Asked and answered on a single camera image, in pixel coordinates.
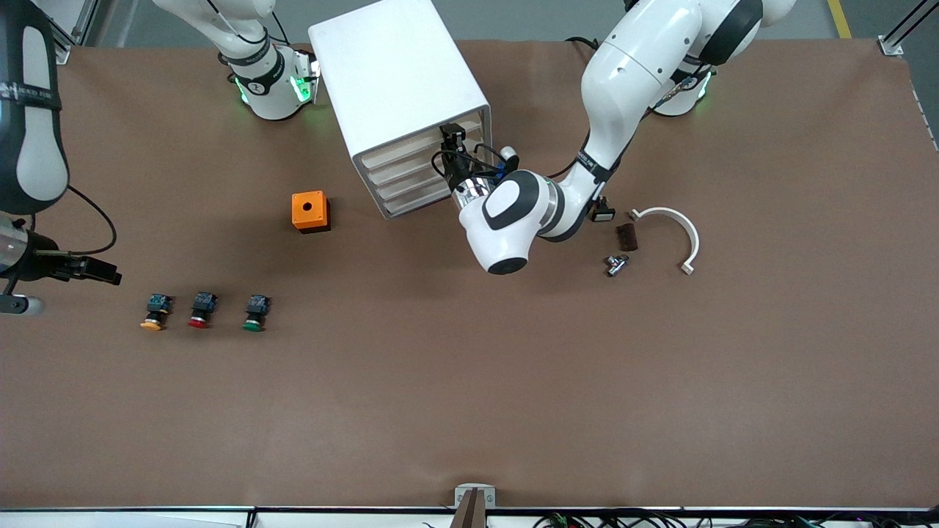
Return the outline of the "green push button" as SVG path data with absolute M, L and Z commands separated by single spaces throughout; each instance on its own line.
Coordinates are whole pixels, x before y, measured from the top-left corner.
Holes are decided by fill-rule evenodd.
M 265 295 L 252 295 L 246 304 L 246 318 L 242 328 L 251 333 L 262 333 L 266 328 L 269 311 L 271 311 L 271 298 Z

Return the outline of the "white drawer cabinet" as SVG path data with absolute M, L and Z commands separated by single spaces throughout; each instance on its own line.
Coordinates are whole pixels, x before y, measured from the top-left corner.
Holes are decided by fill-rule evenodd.
M 432 0 L 379 0 L 308 29 L 350 160 L 464 114 L 484 114 L 466 144 L 492 144 L 491 108 Z

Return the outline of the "yellow push button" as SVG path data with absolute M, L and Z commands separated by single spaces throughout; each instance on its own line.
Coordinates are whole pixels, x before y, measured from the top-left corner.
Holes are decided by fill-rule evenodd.
M 168 315 L 173 312 L 174 303 L 174 297 L 161 293 L 152 294 L 145 307 L 147 315 L 139 324 L 140 327 L 151 331 L 164 330 Z

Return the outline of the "beige cabinet drawer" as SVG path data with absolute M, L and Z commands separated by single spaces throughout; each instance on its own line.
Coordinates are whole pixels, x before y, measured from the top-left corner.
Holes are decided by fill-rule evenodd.
M 389 218 L 409 213 L 450 195 L 448 184 L 440 176 L 416 174 L 394 183 L 379 185 L 380 203 Z
M 376 187 L 406 181 L 445 188 L 445 180 L 431 165 L 431 159 L 442 149 L 443 141 L 442 131 L 432 128 L 366 153 L 358 153 L 354 159 L 367 180 Z
M 376 165 L 367 177 L 379 197 L 386 202 L 411 193 L 422 195 L 440 189 L 448 191 L 448 184 L 435 170 L 435 167 L 442 168 L 442 161 L 437 159 L 435 165 L 431 164 L 431 158 L 436 152 L 435 147 L 426 148 L 392 163 Z

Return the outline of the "white plastic tray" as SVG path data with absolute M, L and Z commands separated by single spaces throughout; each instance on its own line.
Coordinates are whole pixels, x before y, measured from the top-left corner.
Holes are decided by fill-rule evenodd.
M 466 131 L 467 135 L 469 135 L 472 131 L 479 130 L 483 127 L 484 118 L 486 118 L 484 114 L 479 111 L 473 111 L 472 113 L 464 114 L 464 116 L 456 118 L 455 124 L 459 124 L 459 126 Z M 371 151 L 371 153 L 363 153 L 361 154 L 361 162 L 362 165 L 368 169 L 376 169 L 376 167 L 382 167 L 393 163 L 393 161 L 399 161 L 409 157 L 409 155 L 419 153 L 422 150 L 426 150 L 426 148 L 438 147 L 442 142 L 443 132 L 440 130 L 440 126 L 436 126 L 426 131 L 420 131 L 408 137 L 403 137 L 402 139 L 387 144 L 387 146 L 376 148 L 376 150 Z

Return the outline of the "orange button box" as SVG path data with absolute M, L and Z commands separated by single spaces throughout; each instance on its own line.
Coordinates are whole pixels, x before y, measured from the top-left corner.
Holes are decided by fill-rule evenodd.
M 291 195 L 291 223 L 301 234 L 332 230 L 331 202 L 322 190 Z

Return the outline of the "white curved plastic bracket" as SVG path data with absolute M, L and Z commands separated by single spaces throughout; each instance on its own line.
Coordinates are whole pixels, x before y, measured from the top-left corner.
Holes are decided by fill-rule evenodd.
M 680 269 L 686 275 L 694 274 L 694 262 L 697 260 L 698 254 L 700 254 L 701 250 L 701 236 L 698 228 L 695 227 L 693 221 L 691 221 L 687 215 L 681 213 L 681 211 L 674 210 L 674 208 L 652 207 L 645 208 L 645 210 L 637 210 L 637 208 L 633 208 L 633 210 L 630 210 L 629 212 L 630 218 L 634 221 L 638 221 L 654 215 L 664 216 L 668 219 L 671 219 L 672 221 L 676 221 L 677 224 L 680 224 L 681 227 L 683 227 L 685 234 L 687 234 L 688 238 L 690 239 L 690 254 L 681 263 Z

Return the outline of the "aluminium frame profile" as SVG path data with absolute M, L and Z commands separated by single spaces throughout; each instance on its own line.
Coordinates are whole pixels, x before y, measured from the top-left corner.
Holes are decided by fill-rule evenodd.
M 877 40 L 885 56 L 902 56 L 902 43 L 936 10 L 939 0 L 918 0 L 918 3 L 887 34 L 879 34 Z
M 90 43 L 92 26 L 101 0 L 31 0 L 51 24 L 56 43 L 56 63 L 68 61 L 73 46 Z

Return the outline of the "red push button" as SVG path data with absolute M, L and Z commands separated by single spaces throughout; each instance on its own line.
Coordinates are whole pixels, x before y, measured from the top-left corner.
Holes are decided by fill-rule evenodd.
M 208 291 L 198 292 L 192 302 L 188 325 L 196 329 L 208 329 L 217 303 L 218 297 L 215 294 Z

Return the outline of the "brown paper table cover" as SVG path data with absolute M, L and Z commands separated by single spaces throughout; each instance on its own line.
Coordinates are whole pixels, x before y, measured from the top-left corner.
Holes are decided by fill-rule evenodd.
M 0 315 L 0 507 L 939 505 L 939 153 L 872 41 L 757 41 L 644 121 L 606 195 L 690 217 L 692 275 L 657 216 L 617 277 L 614 223 L 487 274 L 452 202 L 384 219 L 331 109 L 259 120 L 208 49 L 77 49 L 59 83 L 123 280 Z

